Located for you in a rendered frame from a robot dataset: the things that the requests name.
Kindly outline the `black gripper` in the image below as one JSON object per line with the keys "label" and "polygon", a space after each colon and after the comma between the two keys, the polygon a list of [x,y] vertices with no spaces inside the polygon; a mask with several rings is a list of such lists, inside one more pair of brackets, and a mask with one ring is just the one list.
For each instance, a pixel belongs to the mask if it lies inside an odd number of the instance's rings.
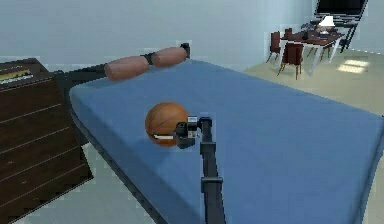
{"label": "black gripper", "polygon": [[[173,135],[153,134],[153,138],[159,140],[174,140]],[[188,122],[180,122],[175,129],[176,144],[180,149],[186,149],[195,144],[196,125]]]}

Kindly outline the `orange basketball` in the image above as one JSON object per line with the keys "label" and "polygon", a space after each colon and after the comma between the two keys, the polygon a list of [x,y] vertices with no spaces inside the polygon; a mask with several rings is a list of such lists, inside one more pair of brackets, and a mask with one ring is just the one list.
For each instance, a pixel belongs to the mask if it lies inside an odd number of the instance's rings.
{"label": "orange basketball", "polygon": [[179,122],[186,122],[188,119],[187,110],[175,102],[162,102],[156,104],[148,113],[145,119],[145,130],[149,138],[156,144],[163,147],[176,145],[173,139],[155,139],[154,134],[171,134]]}

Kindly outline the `dark brown chest of drawers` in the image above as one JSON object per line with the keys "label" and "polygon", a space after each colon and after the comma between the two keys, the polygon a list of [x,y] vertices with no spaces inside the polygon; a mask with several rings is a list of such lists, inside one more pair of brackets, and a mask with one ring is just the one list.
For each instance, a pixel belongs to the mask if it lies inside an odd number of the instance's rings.
{"label": "dark brown chest of drawers", "polygon": [[53,75],[35,58],[0,63],[0,224],[92,178]]}

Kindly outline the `blue bed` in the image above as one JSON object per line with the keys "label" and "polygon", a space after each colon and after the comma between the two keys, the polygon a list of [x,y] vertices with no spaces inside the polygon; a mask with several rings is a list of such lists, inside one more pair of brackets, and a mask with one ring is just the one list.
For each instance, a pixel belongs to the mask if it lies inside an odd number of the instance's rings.
{"label": "blue bed", "polygon": [[111,81],[67,74],[71,112],[91,144],[165,224],[205,224],[197,147],[155,144],[149,110],[175,102],[208,116],[226,224],[361,224],[384,152],[384,117],[204,61]]}

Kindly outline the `salmon pink pillow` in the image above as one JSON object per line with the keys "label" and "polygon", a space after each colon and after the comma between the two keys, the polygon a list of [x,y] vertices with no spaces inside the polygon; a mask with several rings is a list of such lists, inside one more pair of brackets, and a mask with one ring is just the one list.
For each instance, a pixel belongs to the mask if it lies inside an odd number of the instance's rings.
{"label": "salmon pink pillow", "polygon": [[145,73],[149,63],[144,56],[129,56],[107,63],[104,66],[106,76],[112,81],[131,79]]}
{"label": "salmon pink pillow", "polygon": [[170,67],[183,62],[187,52],[182,47],[169,47],[155,52],[151,56],[152,64],[158,68]]}

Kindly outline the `white-legged dining table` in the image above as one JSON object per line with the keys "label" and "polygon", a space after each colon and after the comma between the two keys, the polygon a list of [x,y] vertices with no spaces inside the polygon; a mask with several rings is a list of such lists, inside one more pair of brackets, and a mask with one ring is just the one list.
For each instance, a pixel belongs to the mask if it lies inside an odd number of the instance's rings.
{"label": "white-legged dining table", "polygon": [[297,33],[292,33],[291,35],[288,35],[287,37],[282,37],[280,39],[281,50],[280,50],[280,55],[279,55],[279,59],[277,62],[277,67],[279,67],[282,63],[283,53],[285,50],[285,45],[287,43],[301,44],[303,46],[303,48],[313,47],[317,50],[317,52],[315,54],[315,57],[314,57],[314,60],[312,63],[312,68],[308,72],[308,75],[312,76],[314,74],[314,70],[315,70],[315,68],[319,62],[322,50],[325,47],[334,45],[333,51],[332,51],[330,58],[329,58],[329,62],[332,62],[333,57],[336,53],[336,50],[339,46],[339,43],[343,37],[343,34],[340,34],[340,33],[330,34],[327,38],[324,38],[324,37],[319,37],[315,31],[308,31],[308,38],[303,39],[304,34],[305,34],[305,31],[301,31],[301,32],[297,32]]}

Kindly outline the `white table lamp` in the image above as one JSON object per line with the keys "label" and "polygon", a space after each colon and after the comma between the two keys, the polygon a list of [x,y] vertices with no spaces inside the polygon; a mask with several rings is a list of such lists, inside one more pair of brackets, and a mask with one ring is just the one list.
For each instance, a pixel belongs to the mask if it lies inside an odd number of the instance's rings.
{"label": "white table lamp", "polygon": [[318,24],[318,32],[320,34],[328,34],[335,27],[333,17],[325,16]]}

